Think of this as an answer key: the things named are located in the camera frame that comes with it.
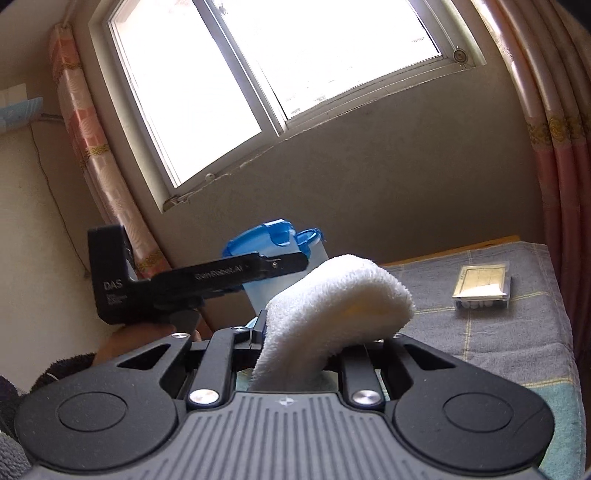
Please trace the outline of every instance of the gray fabric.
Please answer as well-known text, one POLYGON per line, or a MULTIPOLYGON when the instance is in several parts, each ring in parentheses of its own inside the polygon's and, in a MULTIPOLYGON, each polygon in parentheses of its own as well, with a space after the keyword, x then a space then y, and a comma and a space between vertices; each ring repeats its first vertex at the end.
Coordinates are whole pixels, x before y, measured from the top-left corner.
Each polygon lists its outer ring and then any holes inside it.
POLYGON ((579 387, 569 318, 545 245, 517 242, 389 267, 413 294, 403 329, 420 342, 520 384, 566 381, 579 387), (508 309, 455 311, 461 266, 510 262, 508 309))
POLYGON ((0 480, 16 480, 30 468, 21 446, 0 432, 0 480))

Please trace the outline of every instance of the pink curtain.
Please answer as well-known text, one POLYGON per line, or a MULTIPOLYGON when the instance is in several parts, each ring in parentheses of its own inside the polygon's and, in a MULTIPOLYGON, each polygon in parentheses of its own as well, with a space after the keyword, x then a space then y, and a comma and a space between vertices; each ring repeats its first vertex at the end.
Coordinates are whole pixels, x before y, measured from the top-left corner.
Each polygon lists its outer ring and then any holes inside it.
POLYGON ((578 358, 591 340, 591 35, 553 0, 473 0, 535 152, 545 237, 578 358))
MULTIPOLYGON (((134 249, 138 274, 150 278, 170 266, 131 196, 107 143, 80 64, 70 27, 54 27, 49 53, 61 113, 72 148, 106 223, 123 225, 134 249)), ((211 330, 200 322, 202 336, 211 330)))

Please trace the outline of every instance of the folded towel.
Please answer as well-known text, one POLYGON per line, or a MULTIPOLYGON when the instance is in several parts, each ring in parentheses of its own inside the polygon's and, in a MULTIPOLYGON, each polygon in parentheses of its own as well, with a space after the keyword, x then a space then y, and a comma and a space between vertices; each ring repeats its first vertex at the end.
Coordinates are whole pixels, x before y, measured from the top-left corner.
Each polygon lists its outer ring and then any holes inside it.
POLYGON ((370 260, 322 263, 267 305, 267 334, 251 391, 314 391, 329 356, 388 338, 413 316, 408 290, 370 260))

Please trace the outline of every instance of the bright window glass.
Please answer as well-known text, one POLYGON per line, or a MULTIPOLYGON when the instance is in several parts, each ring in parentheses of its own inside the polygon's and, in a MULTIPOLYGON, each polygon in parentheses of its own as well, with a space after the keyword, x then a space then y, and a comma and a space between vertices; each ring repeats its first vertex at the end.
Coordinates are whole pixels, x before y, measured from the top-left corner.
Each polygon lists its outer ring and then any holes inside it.
POLYGON ((261 132, 190 0, 139 0, 132 9, 120 9, 112 25, 175 187, 261 132))
POLYGON ((405 0, 214 0, 288 119, 440 55, 405 0))

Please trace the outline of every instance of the small box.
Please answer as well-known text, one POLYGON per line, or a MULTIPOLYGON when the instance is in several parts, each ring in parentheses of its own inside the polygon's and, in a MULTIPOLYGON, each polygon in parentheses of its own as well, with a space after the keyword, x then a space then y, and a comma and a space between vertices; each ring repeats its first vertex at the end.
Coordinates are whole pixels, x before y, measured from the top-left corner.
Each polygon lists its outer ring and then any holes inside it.
POLYGON ((464 265, 460 270, 452 299, 457 309, 509 306, 511 276, 509 262, 464 265))

